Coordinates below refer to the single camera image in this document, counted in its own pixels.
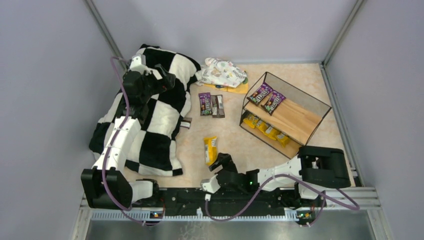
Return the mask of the yellow M&M bag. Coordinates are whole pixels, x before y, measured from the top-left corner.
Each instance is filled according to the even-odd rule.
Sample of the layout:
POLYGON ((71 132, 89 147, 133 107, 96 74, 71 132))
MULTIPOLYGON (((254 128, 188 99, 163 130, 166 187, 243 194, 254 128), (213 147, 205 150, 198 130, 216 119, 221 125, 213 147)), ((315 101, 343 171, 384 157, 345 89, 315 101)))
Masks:
POLYGON ((217 159, 217 137, 205 137, 203 139, 204 142, 204 156, 205 156, 205 163, 210 166, 212 165, 215 160, 217 159))

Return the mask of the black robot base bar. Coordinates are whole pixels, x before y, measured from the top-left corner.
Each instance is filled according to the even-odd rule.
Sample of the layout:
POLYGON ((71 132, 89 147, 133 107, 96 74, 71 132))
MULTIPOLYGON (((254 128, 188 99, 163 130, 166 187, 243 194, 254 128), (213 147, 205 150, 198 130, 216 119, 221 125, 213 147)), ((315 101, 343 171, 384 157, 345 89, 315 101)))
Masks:
MULTIPOLYGON (((206 193, 199 188, 163 188, 152 197, 136 201, 134 208, 159 208, 165 210, 166 217, 194 216, 200 209, 205 210, 206 193)), ((241 211, 253 197, 254 193, 242 193, 235 190, 220 189, 212 194, 208 203, 211 216, 231 217, 241 211)), ((242 217, 284 216, 289 210, 305 208, 306 212, 317 210, 323 200, 301 199, 295 188, 273 191, 260 191, 242 217)))

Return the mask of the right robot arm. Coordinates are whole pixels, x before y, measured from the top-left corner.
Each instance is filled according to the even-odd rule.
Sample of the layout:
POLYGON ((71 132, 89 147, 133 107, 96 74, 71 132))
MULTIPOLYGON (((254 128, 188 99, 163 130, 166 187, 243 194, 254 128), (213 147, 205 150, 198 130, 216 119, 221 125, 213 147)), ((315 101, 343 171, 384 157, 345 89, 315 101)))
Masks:
POLYGON ((200 183, 203 191, 214 194, 231 189, 248 194, 255 191, 272 192, 294 184, 300 199, 314 200, 327 189, 351 187, 344 151, 339 148, 302 146, 289 161, 270 168, 241 173, 228 153, 219 153, 209 166, 213 177, 200 183))

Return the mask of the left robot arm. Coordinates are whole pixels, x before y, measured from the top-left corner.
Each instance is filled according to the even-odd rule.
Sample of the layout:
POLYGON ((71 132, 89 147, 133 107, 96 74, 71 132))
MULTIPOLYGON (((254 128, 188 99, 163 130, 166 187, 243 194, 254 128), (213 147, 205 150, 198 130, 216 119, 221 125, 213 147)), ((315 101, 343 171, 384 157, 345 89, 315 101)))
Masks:
POLYGON ((154 196, 158 184, 152 179, 128 182, 123 175, 125 163, 136 135, 149 113, 148 101, 154 95, 171 90, 176 76, 161 64, 152 70, 131 67, 120 84, 123 99, 114 115, 114 127, 100 157, 90 169, 84 169, 81 182, 88 206, 93 209, 130 211, 132 204, 154 196))

